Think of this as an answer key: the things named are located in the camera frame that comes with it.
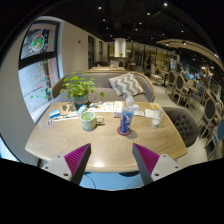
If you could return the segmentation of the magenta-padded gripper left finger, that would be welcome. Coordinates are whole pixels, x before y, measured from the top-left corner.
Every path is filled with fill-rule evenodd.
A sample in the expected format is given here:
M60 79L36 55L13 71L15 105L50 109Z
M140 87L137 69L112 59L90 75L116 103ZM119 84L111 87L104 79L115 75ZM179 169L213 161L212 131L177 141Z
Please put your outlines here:
M42 169L79 185L90 155L91 144L88 143L66 155L56 155Z

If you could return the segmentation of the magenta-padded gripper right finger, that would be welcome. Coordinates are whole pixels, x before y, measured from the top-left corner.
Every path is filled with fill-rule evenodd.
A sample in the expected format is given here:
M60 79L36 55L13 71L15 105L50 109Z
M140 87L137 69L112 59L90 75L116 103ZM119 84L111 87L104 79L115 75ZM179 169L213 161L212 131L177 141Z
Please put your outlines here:
M158 155L138 144L133 144L132 153L145 185L181 170L181 167L167 154Z

